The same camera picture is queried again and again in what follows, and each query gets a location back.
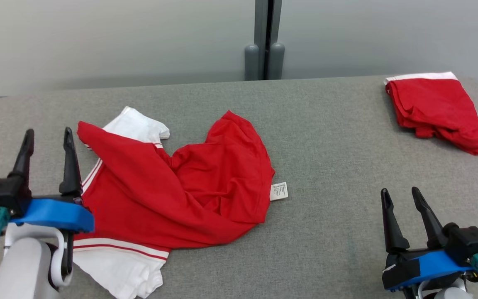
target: red fabric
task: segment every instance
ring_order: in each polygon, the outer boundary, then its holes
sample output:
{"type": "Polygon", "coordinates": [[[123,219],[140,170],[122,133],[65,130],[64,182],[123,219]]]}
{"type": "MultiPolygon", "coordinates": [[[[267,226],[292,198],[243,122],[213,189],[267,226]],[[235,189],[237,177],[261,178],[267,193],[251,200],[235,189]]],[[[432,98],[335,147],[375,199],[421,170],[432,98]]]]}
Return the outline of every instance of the red fabric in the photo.
{"type": "Polygon", "coordinates": [[[149,248],[226,244],[263,223],[274,170],[249,121],[227,112],[202,144],[169,157],[154,144],[78,124],[79,138],[102,159],[83,194],[95,232],[149,248]]]}
{"type": "Polygon", "coordinates": [[[417,138],[436,136],[478,155],[477,112],[458,80],[393,80],[386,90],[400,126],[415,128],[417,138]]]}

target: gray fabric surface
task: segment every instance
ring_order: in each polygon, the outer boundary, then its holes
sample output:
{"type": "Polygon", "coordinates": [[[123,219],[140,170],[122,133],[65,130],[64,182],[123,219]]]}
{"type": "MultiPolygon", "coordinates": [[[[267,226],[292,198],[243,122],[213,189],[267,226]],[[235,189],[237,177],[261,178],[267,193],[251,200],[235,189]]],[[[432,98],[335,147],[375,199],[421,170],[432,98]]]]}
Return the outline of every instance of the gray fabric surface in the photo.
{"type": "MultiPolygon", "coordinates": [[[[478,83],[462,79],[478,111],[478,83]]],[[[412,248],[426,235],[410,188],[421,189],[442,224],[478,226],[478,157],[418,140],[395,121],[382,76],[39,93],[0,99],[0,176],[12,168],[25,129],[36,132],[30,187],[53,193],[62,177],[66,125],[106,125],[125,105],[165,123],[173,153],[202,142],[226,110],[263,139],[274,182],[290,197],[267,221],[226,246],[175,250],[150,298],[402,298],[383,290],[379,192],[387,187],[412,248]]],[[[77,142],[83,177],[96,157],[77,142]]],[[[478,284],[468,286],[478,298],[478,284]]],[[[110,298],[76,269],[65,298],[110,298]]]]}

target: red stripe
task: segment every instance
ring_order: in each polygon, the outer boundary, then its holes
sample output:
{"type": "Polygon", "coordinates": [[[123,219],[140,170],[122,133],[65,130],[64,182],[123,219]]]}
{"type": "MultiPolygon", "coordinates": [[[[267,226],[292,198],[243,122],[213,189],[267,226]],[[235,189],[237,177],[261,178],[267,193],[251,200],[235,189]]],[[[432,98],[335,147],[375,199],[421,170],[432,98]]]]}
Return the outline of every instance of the red stripe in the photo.
{"type": "Polygon", "coordinates": [[[95,172],[95,169],[97,169],[99,167],[99,165],[101,165],[100,161],[98,161],[97,164],[95,165],[95,167],[91,170],[90,176],[84,181],[84,183],[82,183],[82,186],[86,185],[86,183],[88,183],[88,181],[91,180],[91,178],[93,178],[95,176],[95,174],[93,174],[93,172],[95,172]]]}
{"type": "Polygon", "coordinates": [[[161,259],[161,260],[167,261],[166,257],[160,257],[159,255],[149,254],[149,253],[143,252],[141,250],[126,248],[126,247],[116,246],[116,245],[111,245],[111,244],[80,245],[80,246],[73,246],[73,249],[75,249],[75,248],[90,248],[90,247],[112,247],[112,248],[118,248],[118,249],[125,249],[125,250],[134,251],[134,252],[137,252],[137,253],[141,253],[141,254],[146,255],[148,257],[154,257],[156,259],[161,259]]]}

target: care label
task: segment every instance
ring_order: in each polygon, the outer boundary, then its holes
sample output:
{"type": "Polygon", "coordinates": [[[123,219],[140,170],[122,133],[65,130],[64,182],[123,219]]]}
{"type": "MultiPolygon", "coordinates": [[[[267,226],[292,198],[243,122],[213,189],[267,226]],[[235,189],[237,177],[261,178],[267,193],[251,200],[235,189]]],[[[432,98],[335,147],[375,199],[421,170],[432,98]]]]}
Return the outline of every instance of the care label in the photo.
{"type": "Polygon", "coordinates": [[[281,182],[271,186],[271,201],[275,201],[277,199],[286,199],[288,196],[287,182],[281,182]]]}

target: gray tabletop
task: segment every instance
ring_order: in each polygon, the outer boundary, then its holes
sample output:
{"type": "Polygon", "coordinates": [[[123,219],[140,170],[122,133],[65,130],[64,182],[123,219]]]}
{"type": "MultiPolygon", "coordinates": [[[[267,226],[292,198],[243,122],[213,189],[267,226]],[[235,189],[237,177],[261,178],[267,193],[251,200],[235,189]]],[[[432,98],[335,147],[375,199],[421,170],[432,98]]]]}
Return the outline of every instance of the gray tabletop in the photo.
{"type": "MultiPolygon", "coordinates": [[[[478,83],[461,79],[478,111],[478,83]]],[[[126,105],[165,123],[167,152],[203,142],[228,109],[263,139],[274,182],[289,197],[267,221],[225,246],[175,250],[150,298],[402,298],[383,290],[380,190],[387,187],[413,248],[426,235],[410,188],[421,189],[442,224],[478,226],[478,157],[395,121],[382,76],[205,83],[38,93],[0,99],[0,176],[12,168],[26,129],[36,132],[30,187],[56,191],[65,126],[106,125],[126,105]]],[[[96,156],[77,142],[85,176],[96,156]]],[[[469,291],[478,298],[478,284],[469,291]]],[[[110,298],[76,269],[65,298],[110,298]]]]}

